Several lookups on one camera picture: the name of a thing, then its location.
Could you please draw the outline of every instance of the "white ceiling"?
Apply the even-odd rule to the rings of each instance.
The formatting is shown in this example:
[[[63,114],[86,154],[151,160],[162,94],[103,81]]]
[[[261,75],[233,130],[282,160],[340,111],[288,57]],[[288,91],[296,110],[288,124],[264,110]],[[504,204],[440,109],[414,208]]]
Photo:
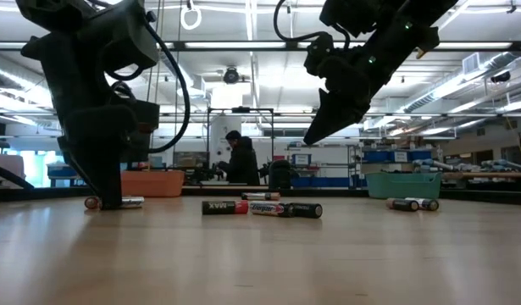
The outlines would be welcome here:
[[[510,1],[506,0],[469,0],[472,4],[468,11],[492,8],[508,8]],[[322,0],[293,0],[292,4],[298,8],[320,8]],[[180,2],[165,1],[166,6],[176,6]],[[195,1],[197,6],[209,6],[226,9],[244,9],[246,0],[213,0]],[[257,0],[261,12],[273,10],[277,0]],[[515,3],[521,8],[521,0]],[[156,7],[158,2],[147,0],[148,8]],[[46,32],[16,11],[15,2],[0,0],[0,42],[25,42],[31,36],[43,36]],[[272,14],[258,14],[257,27],[254,36],[258,40],[278,40],[272,25]],[[447,16],[439,20],[442,24]],[[280,28],[283,34],[290,35],[290,15],[285,10],[280,14]],[[294,36],[314,31],[328,31],[340,40],[341,34],[326,28],[319,21],[318,13],[293,13],[292,24]],[[242,13],[219,12],[202,10],[202,22],[195,30],[184,30],[180,26],[179,9],[164,10],[164,27],[162,37],[165,41],[245,41],[247,40],[246,15]],[[441,33],[442,41],[511,41],[521,40],[521,13],[514,14],[470,14],[469,12],[457,16]],[[31,69],[42,75],[41,65],[28,58],[23,58],[18,52],[0,52],[9,60]],[[260,105],[274,107],[279,110],[288,108],[310,109],[318,106],[318,88],[323,81],[308,75],[303,68],[305,52],[256,52],[258,57],[258,82],[260,84]],[[461,67],[461,61],[469,53],[429,53],[421,60],[415,59],[415,54],[409,57],[403,66],[395,73],[392,82],[385,86],[372,102],[374,111],[383,111],[387,106],[388,97],[411,97],[413,94],[430,86],[452,71]],[[179,62],[191,75],[201,75],[209,80],[217,76],[218,70],[228,66],[236,66],[243,75],[251,74],[251,60],[249,52],[202,52],[180,53]],[[165,82],[164,76],[169,71],[160,66],[160,75],[152,79],[158,83],[158,103],[173,104],[175,102],[175,83]],[[147,95],[148,72],[137,82],[131,84],[139,98]]]

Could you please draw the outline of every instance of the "person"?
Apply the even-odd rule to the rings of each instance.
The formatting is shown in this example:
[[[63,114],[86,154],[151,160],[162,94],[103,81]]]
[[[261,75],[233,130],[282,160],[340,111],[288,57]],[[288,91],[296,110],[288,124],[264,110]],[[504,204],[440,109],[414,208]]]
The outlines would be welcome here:
[[[239,131],[233,130],[226,135],[226,141],[232,147],[230,161],[228,163],[221,161],[217,164],[226,173],[226,180],[229,183],[259,186],[257,154],[252,148],[251,138],[241,136]]]

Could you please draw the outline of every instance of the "teal bin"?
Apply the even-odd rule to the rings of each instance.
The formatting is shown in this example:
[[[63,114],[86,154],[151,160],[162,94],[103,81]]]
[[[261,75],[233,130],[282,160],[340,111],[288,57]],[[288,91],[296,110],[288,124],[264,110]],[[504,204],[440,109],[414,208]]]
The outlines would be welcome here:
[[[372,198],[439,198],[441,173],[434,174],[366,174]]]

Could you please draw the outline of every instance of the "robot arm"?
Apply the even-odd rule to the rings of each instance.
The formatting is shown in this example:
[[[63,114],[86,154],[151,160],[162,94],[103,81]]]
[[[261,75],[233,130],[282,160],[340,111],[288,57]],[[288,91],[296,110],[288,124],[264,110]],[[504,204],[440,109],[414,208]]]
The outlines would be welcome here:
[[[58,139],[64,161],[100,197],[102,209],[119,208],[121,159],[128,155],[143,161],[148,153],[172,147],[185,133],[190,116],[179,66],[149,25],[156,18],[146,14],[143,0],[115,5],[90,0],[104,7],[99,11],[83,0],[16,2],[25,18],[49,31],[44,37],[32,37],[21,54],[42,63],[64,132]],[[174,65],[183,88],[185,120],[171,142],[149,149],[149,134],[158,128],[159,106],[136,100],[125,81],[158,62],[155,41]],[[137,70],[131,75],[116,73],[132,64]],[[117,82],[110,86],[105,74]]]
[[[326,32],[287,38],[277,29],[277,16],[285,0],[277,4],[275,32],[285,41],[317,36],[308,47],[304,66],[310,75],[325,79],[328,92],[319,89],[320,107],[304,141],[311,145],[348,125],[358,123],[369,110],[371,98],[418,47],[419,56],[439,45],[437,28],[431,26],[457,0],[327,0],[320,20],[346,37],[342,49],[334,48]],[[349,49],[354,37],[373,32],[360,47]]]

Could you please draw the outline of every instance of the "orange bin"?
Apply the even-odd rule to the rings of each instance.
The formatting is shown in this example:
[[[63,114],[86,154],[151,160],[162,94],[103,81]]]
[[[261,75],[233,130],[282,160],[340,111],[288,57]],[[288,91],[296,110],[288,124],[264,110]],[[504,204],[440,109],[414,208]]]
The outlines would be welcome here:
[[[124,171],[121,173],[123,196],[179,197],[183,189],[185,172],[169,171]]]

